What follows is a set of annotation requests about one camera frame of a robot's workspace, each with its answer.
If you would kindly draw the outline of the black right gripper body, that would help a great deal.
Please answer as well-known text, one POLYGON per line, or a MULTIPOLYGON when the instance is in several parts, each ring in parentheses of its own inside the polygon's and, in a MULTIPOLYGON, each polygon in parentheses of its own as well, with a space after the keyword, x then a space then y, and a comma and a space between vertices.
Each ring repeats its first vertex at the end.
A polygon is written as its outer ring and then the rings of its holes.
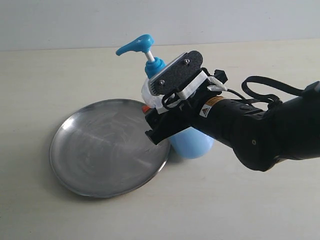
POLYGON ((154 143, 170 138, 192 127, 201 133, 225 143, 224 98, 222 91, 197 90, 190 100, 183 100, 177 106, 163 113, 148 110, 145 120, 150 126, 145 134, 154 143))

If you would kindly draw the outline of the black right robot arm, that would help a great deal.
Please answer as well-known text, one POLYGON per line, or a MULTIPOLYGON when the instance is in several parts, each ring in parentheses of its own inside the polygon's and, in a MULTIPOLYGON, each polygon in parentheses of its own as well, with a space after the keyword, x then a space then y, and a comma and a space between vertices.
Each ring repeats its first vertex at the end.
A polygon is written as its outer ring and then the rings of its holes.
POLYGON ((266 111, 198 90, 177 109, 161 114, 149 110, 145 119, 150 126, 146 135, 155 144, 193 127, 232 148, 239 161, 254 171, 267 171, 287 159, 320 155, 319 82, 266 111))

